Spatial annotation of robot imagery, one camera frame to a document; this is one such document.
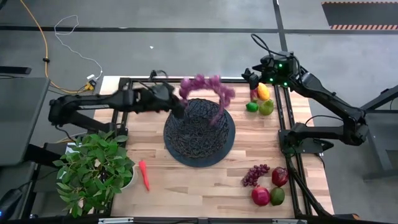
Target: black mesh basket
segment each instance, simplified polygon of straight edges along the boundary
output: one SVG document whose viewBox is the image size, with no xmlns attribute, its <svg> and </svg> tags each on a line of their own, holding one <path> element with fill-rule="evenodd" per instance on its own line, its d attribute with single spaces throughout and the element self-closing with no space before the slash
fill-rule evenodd
<svg viewBox="0 0 398 224">
<path fill-rule="evenodd" d="M 164 141 L 176 160 L 187 166 L 207 167 L 229 153 L 235 139 L 235 124 L 226 110 L 211 124 L 219 108 L 212 101 L 192 99 L 183 119 L 170 113 L 164 126 Z"/>
</svg>

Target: potted plant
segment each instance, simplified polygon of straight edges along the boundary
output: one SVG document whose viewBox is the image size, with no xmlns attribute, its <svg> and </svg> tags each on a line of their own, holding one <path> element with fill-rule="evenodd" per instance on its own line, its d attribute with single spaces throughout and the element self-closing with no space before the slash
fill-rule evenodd
<svg viewBox="0 0 398 224">
<path fill-rule="evenodd" d="M 120 146 L 125 141 L 127 136 L 114 137 L 112 131 L 88 134 L 76 140 L 73 152 L 53 162 L 60 167 L 57 191 L 73 217 L 92 208 L 105 210 L 114 194 L 133 182 L 134 162 Z"/>
</svg>

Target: concrete floor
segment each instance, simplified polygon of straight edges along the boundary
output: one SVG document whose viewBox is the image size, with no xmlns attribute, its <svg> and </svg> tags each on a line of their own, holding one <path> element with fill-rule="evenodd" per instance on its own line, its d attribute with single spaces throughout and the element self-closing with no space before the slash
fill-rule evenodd
<svg viewBox="0 0 398 224">
<path fill-rule="evenodd" d="M 279 0 L 285 29 L 328 29 L 320 1 Z M 35 0 L 27 5 L 43 26 L 76 14 L 81 26 L 155 28 L 276 29 L 272 0 Z M 72 26 L 75 21 L 65 21 Z M 0 11 L 0 25 L 34 26 L 19 1 L 9 1 Z M 88 75 L 98 74 L 93 63 L 61 46 L 53 32 L 46 32 L 51 59 L 51 79 L 69 89 L 81 87 Z M 278 34 L 260 35 L 273 50 L 280 49 Z M 76 32 L 62 37 L 86 57 L 96 59 L 104 75 L 149 75 L 163 69 L 169 75 L 196 73 L 239 77 L 246 67 L 265 55 L 243 33 L 199 32 Z M 354 106 L 361 106 L 398 83 L 395 59 L 398 35 L 286 35 L 289 50 L 329 90 Z M 0 65 L 32 67 L 30 77 L 44 77 L 44 45 L 39 32 L 0 31 Z M 58 97 L 48 92 L 46 101 Z M 312 114 L 330 114 L 310 101 Z M 32 137 L 41 145 L 64 138 L 47 121 L 44 105 Z M 315 124 L 338 121 L 315 118 Z M 70 134 L 81 132 L 67 126 Z M 397 179 L 363 182 L 364 174 L 378 170 L 368 144 L 350 147 L 336 142 L 325 153 L 326 176 L 335 213 L 357 213 L 365 220 L 398 222 Z M 39 195 L 35 213 L 57 214 L 60 199 Z"/>
</svg>

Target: butcher block tabletop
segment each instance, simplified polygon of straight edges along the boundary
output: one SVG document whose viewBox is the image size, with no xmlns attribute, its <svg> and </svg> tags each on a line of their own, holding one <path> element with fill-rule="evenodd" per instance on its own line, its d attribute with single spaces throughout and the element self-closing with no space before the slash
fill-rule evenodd
<svg viewBox="0 0 398 224">
<path fill-rule="evenodd" d="M 118 89 L 120 77 L 104 77 L 101 94 L 111 94 Z M 280 152 L 277 132 L 280 129 L 276 102 L 269 116 L 246 111 L 249 102 L 248 84 L 226 84 L 233 87 L 236 97 L 227 108 L 232 116 L 236 135 L 229 154 L 219 163 L 206 168 L 187 167 L 177 162 L 166 150 L 163 129 L 169 113 L 129 113 L 127 128 L 127 154 L 136 164 L 145 160 L 150 191 L 147 191 L 142 175 L 137 170 L 138 181 L 114 197 L 114 217 L 213 217 L 213 218 L 293 218 L 292 198 L 289 185 L 285 184 L 285 200 L 282 205 L 258 207 L 251 200 L 252 187 L 243 187 L 241 179 L 254 165 L 267 164 L 271 170 L 258 180 L 259 185 L 275 187 L 271 172 L 277 166 L 286 167 Z M 268 87 L 275 101 L 273 86 Z M 287 115 L 285 99 L 281 94 L 284 114 Z M 212 91 L 191 92 L 190 98 L 205 98 L 218 102 Z M 290 98 L 296 122 L 304 123 L 311 117 L 308 100 L 296 93 Z M 94 119 L 108 123 L 112 110 L 96 110 Z M 285 118 L 287 128 L 289 120 Z M 302 154 L 308 188 L 330 213 L 333 213 L 328 184 L 323 165 L 318 157 Z M 304 212 L 303 196 L 296 184 L 301 210 Z"/>
</svg>

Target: purple flower wreath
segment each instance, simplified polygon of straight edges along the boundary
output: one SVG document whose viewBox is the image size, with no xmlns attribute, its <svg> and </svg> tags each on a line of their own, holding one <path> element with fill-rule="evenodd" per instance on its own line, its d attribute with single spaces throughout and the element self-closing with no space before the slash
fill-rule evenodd
<svg viewBox="0 0 398 224">
<path fill-rule="evenodd" d="M 197 75 L 192 80 L 184 78 L 181 81 L 179 91 L 180 96 L 182 97 L 182 103 L 188 105 L 188 95 L 191 91 L 195 90 L 213 90 L 220 97 L 220 110 L 210 121 L 210 124 L 216 123 L 218 117 L 224 113 L 224 109 L 231 103 L 231 99 L 235 98 L 235 91 L 222 84 L 219 75 L 215 75 L 211 78 L 205 78 L 204 75 Z"/>
</svg>

